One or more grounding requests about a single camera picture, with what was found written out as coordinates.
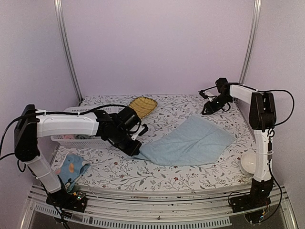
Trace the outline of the light blue towel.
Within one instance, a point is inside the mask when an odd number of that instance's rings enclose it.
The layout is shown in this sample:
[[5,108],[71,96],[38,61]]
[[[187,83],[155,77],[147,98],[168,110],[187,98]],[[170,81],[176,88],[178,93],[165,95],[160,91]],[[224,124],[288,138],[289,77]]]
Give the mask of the light blue towel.
[[192,115],[168,135],[140,147],[137,159],[159,166],[214,163],[234,137],[217,125]]

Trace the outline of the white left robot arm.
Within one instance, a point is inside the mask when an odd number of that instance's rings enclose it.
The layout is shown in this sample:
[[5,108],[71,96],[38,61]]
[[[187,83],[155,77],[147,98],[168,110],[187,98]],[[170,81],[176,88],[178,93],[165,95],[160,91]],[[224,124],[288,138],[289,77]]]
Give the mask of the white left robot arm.
[[147,125],[134,109],[119,104],[68,108],[65,111],[39,110],[33,104],[25,106],[16,119],[14,153],[52,194],[60,207],[67,207],[71,197],[41,154],[38,139],[51,137],[65,147],[100,147],[112,145],[128,156],[139,154],[137,139],[147,131]]

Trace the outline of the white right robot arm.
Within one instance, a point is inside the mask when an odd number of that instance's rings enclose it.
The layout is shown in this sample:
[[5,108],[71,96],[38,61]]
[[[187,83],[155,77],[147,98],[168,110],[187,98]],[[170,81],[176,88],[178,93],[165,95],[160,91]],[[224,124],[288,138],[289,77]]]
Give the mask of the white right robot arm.
[[199,95],[208,101],[204,104],[202,115],[212,115],[224,110],[234,99],[250,105],[249,125],[254,132],[256,143],[254,180],[266,182],[272,178],[272,133],[276,123],[275,100],[271,92],[259,91],[239,83],[230,83],[226,78],[215,82],[218,95],[208,92],[210,88],[199,91]]

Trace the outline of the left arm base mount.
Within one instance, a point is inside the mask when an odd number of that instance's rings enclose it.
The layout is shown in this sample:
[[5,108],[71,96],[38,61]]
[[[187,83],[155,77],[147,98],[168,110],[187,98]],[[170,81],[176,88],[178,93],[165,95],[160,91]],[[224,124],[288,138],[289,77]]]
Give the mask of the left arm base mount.
[[80,213],[85,212],[88,199],[81,193],[68,193],[65,189],[61,189],[54,193],[47,191],[46,193],[46,203],[49,205]]

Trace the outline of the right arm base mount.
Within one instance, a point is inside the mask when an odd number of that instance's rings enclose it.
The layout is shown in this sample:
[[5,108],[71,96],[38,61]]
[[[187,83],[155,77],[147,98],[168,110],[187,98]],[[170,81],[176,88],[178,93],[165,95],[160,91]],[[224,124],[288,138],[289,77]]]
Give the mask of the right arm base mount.
[[249,194],[229,198],[229,205],[232,207],[233,213],[270,205],[269,195],[273,184],[273,179],[259,182],[253,178]]

